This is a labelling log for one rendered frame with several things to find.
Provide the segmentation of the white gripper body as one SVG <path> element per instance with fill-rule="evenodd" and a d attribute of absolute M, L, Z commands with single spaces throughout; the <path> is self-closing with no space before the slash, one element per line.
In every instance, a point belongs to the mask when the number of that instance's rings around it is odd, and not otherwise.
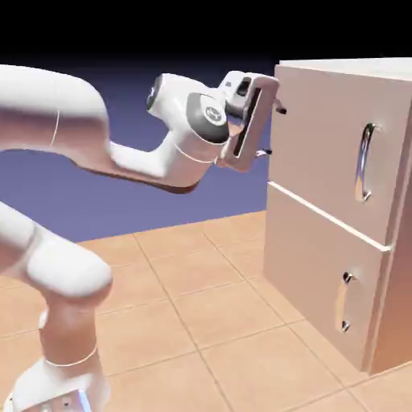
<path fill-rule="evenodd" d="M 278 87 L 278 79 L 263 74 L 228 74 L 221 81 L 218 89 L 225 96 L 225 114 L 241 124 L 229 127 L 230 137 L 216 159 L 217 166 L 236 171 L 251 168 Z"/>

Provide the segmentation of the tall light cabinet door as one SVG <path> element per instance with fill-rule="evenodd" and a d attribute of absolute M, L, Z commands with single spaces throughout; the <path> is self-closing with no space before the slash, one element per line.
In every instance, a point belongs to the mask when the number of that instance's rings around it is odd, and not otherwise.
<path fill-rule="evenodd" d="M 390 245 L 409 146 L 412 79 L 275 69 L 287 113 L 272 123 L 270 179 L 381 245 Z M 355 199 L 362 131 L 374 122 L 365 173 L 369 199 Z"/>

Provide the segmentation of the light wooden cabinet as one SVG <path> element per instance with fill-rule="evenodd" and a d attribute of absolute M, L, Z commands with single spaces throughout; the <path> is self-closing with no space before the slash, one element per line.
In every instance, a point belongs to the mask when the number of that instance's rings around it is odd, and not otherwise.
<path fill-rule="evenodd" d="M 275 74 L 264 274 L 357 369 L 412 361 L 412 58 Z"/>

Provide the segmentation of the short light cabinet door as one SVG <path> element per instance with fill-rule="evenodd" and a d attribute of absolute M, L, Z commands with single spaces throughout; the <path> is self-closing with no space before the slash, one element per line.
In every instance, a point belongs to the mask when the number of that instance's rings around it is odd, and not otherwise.
<path fill-rule="evenodd" d="M 269 183 L 264 275 L 356 368 L 367 369 L 377 283 L 389 251 Z M 343 272 L 356 278 L 346 309 L 347 333 L 335 328 Z"/>

